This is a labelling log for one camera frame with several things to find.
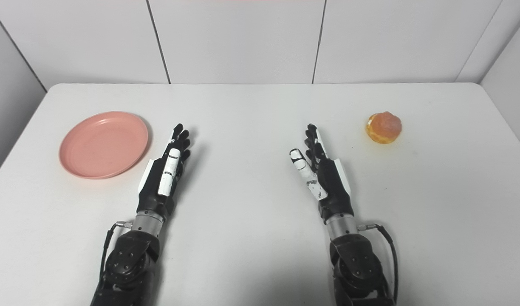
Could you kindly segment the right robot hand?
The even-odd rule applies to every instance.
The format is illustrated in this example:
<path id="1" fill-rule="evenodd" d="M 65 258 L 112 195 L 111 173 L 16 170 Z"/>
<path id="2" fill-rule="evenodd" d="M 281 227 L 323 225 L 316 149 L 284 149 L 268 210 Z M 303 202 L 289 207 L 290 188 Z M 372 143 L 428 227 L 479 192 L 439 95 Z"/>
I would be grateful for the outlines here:
<path id="1" fill-rule="evenodd" d="M 318 202 L 321 219 L 326 224 L 334 216 L 354 216 L 349 183 L 339 159 L 328 157 L 320 131 L 314 124 L 307 125 L 305 134 L 306 153 L 295 148 L 289 156 Z"/>

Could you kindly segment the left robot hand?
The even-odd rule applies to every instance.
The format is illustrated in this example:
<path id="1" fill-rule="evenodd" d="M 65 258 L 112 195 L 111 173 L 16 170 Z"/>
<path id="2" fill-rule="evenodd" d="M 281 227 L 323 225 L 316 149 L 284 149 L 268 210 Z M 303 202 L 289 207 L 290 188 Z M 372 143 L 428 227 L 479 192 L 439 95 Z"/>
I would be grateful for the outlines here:
<path id="1" fill-rule="evenodd" d="M 177 124 L 161 157 L 150 159 L 139 190 L 136 213 L 155 213 L 167 219 L 175 207 L 173 196 L 184 173 L 184 163 L 190 157 L 189 131 Z"/>

